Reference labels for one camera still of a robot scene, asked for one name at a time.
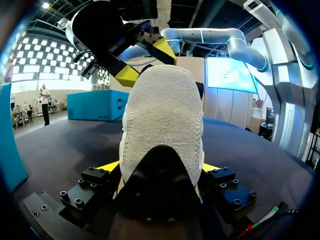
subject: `cyan panel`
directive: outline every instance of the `cyan panel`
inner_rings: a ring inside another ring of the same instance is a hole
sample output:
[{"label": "cyan panel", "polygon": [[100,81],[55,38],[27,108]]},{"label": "cyan panel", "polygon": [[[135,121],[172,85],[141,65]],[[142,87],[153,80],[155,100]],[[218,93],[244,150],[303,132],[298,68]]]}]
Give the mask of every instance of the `cyan panel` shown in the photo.
[{"label": "cyan panel", "polygon": [[14,137],[10,91],[11,83],[0,85],[0,170],[8,190],[13,192],[28,176]]},{"label": "cyan panel", "polygon": [[123,116],[128,96],[128,93],[115,90],[96,90],[68,94],[68,119],[113,121]]}]

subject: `sneaker upper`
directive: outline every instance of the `sneaker upper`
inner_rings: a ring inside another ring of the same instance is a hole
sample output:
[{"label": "sneaker upper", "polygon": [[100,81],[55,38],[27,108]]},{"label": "sneaker upper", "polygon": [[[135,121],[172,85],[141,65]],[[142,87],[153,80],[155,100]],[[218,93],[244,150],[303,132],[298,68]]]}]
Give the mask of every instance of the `sneaker upper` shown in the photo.
[{"label": "sneaker upper", "polygon": [[192,184],[201,174],[203,109],[193,75],[173,65],[157,65],[134,84],[122,118],[120,170],[126,182],[145,154],[169,145],[179,154]]}]

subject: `black table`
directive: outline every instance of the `black table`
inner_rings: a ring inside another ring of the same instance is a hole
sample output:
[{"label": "black table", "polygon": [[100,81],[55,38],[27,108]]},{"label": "black table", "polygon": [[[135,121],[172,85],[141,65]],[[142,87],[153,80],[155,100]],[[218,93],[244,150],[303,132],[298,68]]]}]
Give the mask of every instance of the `black table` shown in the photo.
[{"label": "black table", "polygon": [[[44,190],[59,199],[59,192],[73,187],[88,166],[117,161],[121,137],[120,119],[113,122],[66,119],[19,137],[16,143],[29,178],[14,198],[21,201]],[[315,184],[316,174],[304,162],[235,125],[205,117],[202,140],[205,162],[234,170],[241,185],[257,192],[257,209],[281,201],[289,209],[300,209]],[[221,222],[229,232],[229,226]],[[277,235],[289,222],[289,218],[279,220],[269,236],[273,239],[273,233]]]}]

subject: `large screen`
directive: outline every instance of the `large screen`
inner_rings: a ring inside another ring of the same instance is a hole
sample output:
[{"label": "large screen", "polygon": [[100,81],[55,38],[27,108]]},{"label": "large screen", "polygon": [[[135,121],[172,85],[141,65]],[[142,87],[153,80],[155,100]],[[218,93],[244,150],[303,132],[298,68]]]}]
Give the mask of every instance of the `large screen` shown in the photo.
[{"label": "large screen", "polygon": [[242,61],[230,57],[208,57],[206,72],[209,88],[257,93],[258,83]]}]

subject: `floor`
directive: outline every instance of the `floor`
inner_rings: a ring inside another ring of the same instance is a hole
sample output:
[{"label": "floor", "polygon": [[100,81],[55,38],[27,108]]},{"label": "floor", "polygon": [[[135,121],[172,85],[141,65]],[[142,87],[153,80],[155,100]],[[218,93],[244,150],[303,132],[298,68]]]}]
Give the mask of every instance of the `floor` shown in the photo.
[{"label": "floor", "polygon": [[[50,124],[59,122],[61,120],[68,118],[68,112],[67,111],[58,111],[52,114],[49,114],[50,118]],[[37,129],[42,128],[45,125],[44,117],[35,117],[32,119],[33,122],[29,121],[26,125],[20,126],[13,130],[14,138],[17,139],[25,134],[28,134],[32,131],[35,131]]]}]

